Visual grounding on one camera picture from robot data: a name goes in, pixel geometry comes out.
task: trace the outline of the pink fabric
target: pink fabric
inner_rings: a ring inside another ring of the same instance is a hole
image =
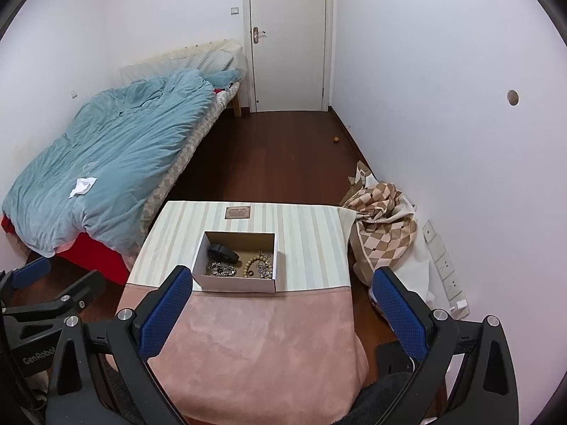
[[[120,308],[152,288],[127,284]],[[350,288],[194,292],[149,364],[180,412],[218,424],[328,425],[368,373]]]

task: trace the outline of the wooden floor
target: wooden floor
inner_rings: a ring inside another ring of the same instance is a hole
[[[338,205],[349,188],[357,157],[331,113],[224,112],[198,146],[168,200],[244,201]],[[53,271],[16,297],[15,304],[55,296],[86,271],[67,260],[52,260]],[[376,380],[374,349],[395,340],[372,310],[366,288],[351,274],[354,324],[368,357],[369,384]],[[110,318],[122,287],[109,282],[90,306],[87,321]]]

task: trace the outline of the wall socket panel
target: wall socket panel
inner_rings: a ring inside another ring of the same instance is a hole
[[[425,242],[427,243],[427,248],[433,261],[435,262],[435,267],[443,284],[443,289],[445,290],[445,295],[449,301],[449,308],[455,307],[451,311],[451,316],[455,319],[461,319],[466,317],[469,313],[468,302],[465,308],[458,309],[457,302],[462,300],[467,300],[465,293],[462,291],[457,274],[455,272],[455,266],[449,257],[447,248],[443,243],[443,239],[433,227],[431,220],[425,223],[422,228],[423,236]]]
[[[464,292],[461,292],[460,294],[457,295],[457,297],[454,297],[449,301],[449,312],[453,319],[462,319],[470,313],[470,310],[468,309],[468,301],[467,301],[467,306],[465,308],[461,308],[460,310],[457,308],[457,302],[460,302],[461,300],[467,300],[467,297],[464,295]]]
[[[451,258],[449,257],[449,253],[445,252],[441,258],[436,261],[435,267],[439,272],[439,276],[441,277],[441,281],[447,278],[451,273],[455,271],[455,267],[451,262]]]
[[[440,235],[436,235],[435,238],[433,238],[427,245],[427,247],[429,248],[429,253],[431,254],[434,262],[441,259],[446,251],[445,245],[443,244],[443,240],[441,239]]]
[[[449,300],[454,299],[461,293],[461,288],[459,281],[455,276],[455,272],[451,273],[447,278],[443,280],[443,288],[445,289],[445,294]]]
[[[422,230],[423,230],[423,236],[425,237],[425,242],[429,244],[437,234],[435,227],[433,227],[433,223],[430,220],[428,220],[426,224],[423,226]]]

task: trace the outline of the hole in wall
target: hole in wall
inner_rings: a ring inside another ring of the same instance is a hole
[[[510,89],[508,91],[507,97],[510,105],[517,105],[518,102],[520,101],[520,96],[518,96],[518,93],[515,92],[514,89]]]

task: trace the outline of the baseboard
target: baseboard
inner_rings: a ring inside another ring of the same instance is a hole
[[[335,112],[335,110],[333,110],[333,107],[331,107],[331,106],[329,106],[329,112],[331,112],[331,115],[333,115],[335,121],[337,122],[337,124],[342,129],[342,133],[347,138],[349,146],[352,149],[353,153],[355,154],[356,158],[358,158],[359,161],[364,163],[367,168],[370,168],[370,165],[366,161],[366,158],[364,157],[364,155],[362,154],[362,152],[358,148],[358,145],[356,145],[356,142],[354,141],[352,135],[350,134],[350,131],[348,130],[347,126],[345,126],[345,123],[342,122],[340,116],[337,115],[337,112]]]

